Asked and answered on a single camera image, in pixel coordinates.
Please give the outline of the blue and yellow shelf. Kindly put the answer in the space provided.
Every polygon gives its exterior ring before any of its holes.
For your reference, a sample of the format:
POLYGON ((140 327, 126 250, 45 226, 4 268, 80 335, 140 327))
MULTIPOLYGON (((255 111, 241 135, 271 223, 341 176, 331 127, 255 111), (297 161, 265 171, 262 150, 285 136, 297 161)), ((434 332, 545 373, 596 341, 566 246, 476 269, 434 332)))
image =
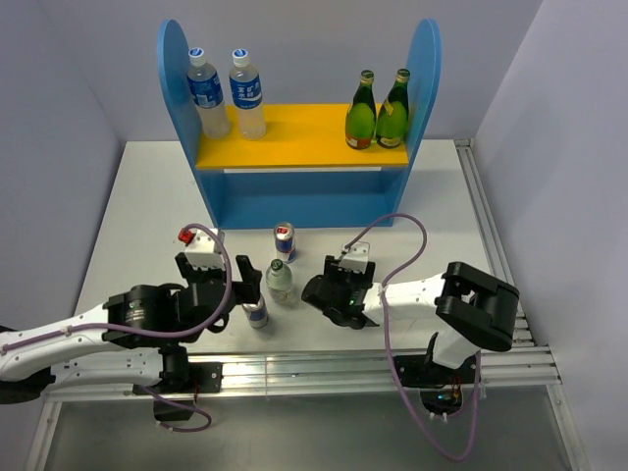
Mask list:
POLYGON ((212 223, 227 230, 363 227, 398 209, 436 101, 442 40, 434 19, 416 27, 408 51, 410 122, 402 145, 365 150, 344 141, 343 104, 264 108, 267 132, 212 140, 187 86, 188 44, 175 20, 157 39, 163 99, 212 223))

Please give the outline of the Pocari Sweat bottle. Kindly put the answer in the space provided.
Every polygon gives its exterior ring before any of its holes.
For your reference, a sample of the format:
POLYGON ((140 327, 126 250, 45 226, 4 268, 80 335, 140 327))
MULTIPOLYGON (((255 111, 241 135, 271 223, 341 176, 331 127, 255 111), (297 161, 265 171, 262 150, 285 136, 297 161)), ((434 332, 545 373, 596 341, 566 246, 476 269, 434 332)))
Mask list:
POLYGON ((217 70, 206 58, 202 48, 188 50, 187 83, 196 106, 204 134, 221 139, 231 131, 223 89, 217 70))
POLYGON ((252 65, 246 49, 235 49, 232 59, 230 87, 236 108, 238 128, 245 139, 256 140, 266 133, 259 72, 252 65))

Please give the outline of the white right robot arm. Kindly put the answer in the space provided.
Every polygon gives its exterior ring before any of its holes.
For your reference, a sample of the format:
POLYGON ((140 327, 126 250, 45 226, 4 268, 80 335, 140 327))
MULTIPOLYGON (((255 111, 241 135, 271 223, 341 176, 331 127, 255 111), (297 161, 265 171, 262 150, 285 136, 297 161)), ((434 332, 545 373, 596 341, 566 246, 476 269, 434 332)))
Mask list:
POLYGON ((305 285, 301 298, 333 324, 353 330, 438 319, 425 353, 393 357, 404 387, 471 384, 477 352, 512 348, 519 303, 514 286, 464 262, 451 262, 427 279, 387 286, 374 282, 375 268, 369 261, 364 270, 352 272, 329 255, 323 273, 305 285))

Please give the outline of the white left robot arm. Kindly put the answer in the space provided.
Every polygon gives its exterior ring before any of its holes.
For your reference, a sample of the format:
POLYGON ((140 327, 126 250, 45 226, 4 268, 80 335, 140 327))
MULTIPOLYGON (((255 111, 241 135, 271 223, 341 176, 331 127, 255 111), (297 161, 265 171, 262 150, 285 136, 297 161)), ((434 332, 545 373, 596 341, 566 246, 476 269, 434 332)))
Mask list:
POLYGON ((178 254, 182 285, 138 285, 59 323, 2 328, 2 403, 95 384, 186 392, 192 385, 186 345, 203 331, 221 333, 236 305, 261 297, 261 272, 245 255, 235 261, 241 278, 230 282, 226 269, 195 268, 178 254))

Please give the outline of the Red Bull can front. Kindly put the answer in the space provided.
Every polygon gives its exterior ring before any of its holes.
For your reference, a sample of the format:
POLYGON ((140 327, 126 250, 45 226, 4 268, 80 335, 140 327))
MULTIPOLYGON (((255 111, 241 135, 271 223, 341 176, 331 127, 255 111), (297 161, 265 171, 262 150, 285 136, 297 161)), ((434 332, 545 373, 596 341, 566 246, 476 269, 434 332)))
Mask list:
POLYGON ((260 329, 267 325, 269 314, 263 297, 257 303, 245 303, 242 309, 251 328, 260 329))

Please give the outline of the red bull can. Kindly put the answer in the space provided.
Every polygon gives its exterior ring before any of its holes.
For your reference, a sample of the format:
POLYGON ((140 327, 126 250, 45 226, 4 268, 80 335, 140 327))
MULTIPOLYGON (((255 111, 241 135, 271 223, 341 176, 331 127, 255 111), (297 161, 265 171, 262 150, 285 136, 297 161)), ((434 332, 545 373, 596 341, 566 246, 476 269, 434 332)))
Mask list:
POLYGON ((257 303, 245 303, 242 309, 251 328, 260 329, 267 325, 269 314, 263 297, 257 303))
POLYGON ((296 256, 293 225, 288 222, 280 222, 274 227, 273 235, 277 257, 285 263, 291 263, 296 256))

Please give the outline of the clear glass bottle left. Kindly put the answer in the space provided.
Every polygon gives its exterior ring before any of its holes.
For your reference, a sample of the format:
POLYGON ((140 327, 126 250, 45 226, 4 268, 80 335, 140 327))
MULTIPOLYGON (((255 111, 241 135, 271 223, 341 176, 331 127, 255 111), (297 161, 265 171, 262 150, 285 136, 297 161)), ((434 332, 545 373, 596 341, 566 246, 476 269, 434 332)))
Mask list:
POLYGON ((271 261, 265 274, 267 289, 279 304, 290 304, 293 299, 293 276, 289 266, 280 259, 271 261))

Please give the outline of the Red Bull can rear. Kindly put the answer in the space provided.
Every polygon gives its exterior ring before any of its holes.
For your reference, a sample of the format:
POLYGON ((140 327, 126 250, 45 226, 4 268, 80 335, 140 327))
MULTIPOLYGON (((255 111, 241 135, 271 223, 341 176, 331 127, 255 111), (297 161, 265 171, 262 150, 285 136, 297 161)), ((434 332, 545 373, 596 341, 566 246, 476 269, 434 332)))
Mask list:
POLYGON ((280 222, 274 227, 273 235, 277 257, 285 263, 291 263, 296 256, 293 225, 288 222, 280 222))

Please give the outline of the green glass bottle left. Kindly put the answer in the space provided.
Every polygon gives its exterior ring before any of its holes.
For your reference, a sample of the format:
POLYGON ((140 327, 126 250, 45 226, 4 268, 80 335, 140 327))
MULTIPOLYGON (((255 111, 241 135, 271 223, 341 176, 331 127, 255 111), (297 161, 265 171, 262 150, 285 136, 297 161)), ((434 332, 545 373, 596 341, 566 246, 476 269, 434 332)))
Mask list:
POLYGON ((370 146, 376 127, 376 106, 372 84, 374 73, 364 70, 345 116, 344 134, 347 145, 356 150, 370 146))

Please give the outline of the green glass bottle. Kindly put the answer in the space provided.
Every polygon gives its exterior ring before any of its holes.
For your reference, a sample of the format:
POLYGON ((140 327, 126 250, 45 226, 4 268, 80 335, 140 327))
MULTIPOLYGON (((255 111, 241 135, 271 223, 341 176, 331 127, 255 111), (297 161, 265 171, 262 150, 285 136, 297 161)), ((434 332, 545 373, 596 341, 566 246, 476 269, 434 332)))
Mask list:
POLYGON ((376 127, 376 106, 372 84, 374 73, 364 70, 345 116, 344 134, 347 145, 356 150, 370 146, 376 127))
POLYGON ((401 145, 408 126, 408 91, 410 72, 399 69, 395 82, 383 102, 377 119, 376 141, 384 148, 401 145))

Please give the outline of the green glass bottle right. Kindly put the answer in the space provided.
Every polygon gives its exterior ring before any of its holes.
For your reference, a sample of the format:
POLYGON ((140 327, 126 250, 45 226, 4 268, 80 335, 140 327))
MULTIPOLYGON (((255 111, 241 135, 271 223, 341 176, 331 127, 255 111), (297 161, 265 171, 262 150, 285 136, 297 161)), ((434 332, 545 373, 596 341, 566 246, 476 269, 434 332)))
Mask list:
POLYGON ((383 102, 377 119, 376 141, 384 148, 401 145, 408 126, 408 91, 410 72, 399 69, 395 82, 383 102))

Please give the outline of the aluminium rail frame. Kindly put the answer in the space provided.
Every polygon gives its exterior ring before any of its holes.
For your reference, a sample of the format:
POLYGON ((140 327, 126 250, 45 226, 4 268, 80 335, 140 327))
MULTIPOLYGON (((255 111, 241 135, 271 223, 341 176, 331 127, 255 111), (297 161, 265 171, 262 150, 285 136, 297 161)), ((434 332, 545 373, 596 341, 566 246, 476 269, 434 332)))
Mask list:
MULTIPOLYGON (((175 142, 127 144, 78 307, 134 281, 176 276, 176 230, 203 220, 199 190, 175 142)), ((148 397, 127 386, 47 395, 30 470, 446 469, 398 394, 378 330, 333 326, 304 304, 272 306, 256 331, 240 311, 204 335, 195 363, 221 363, 221 390, 204 394, 213 426, 170 434, 148 397)), ((471 470, 586 470, 590 463, 551 350, 519 314, 507 353, 485 353, 471 470)))

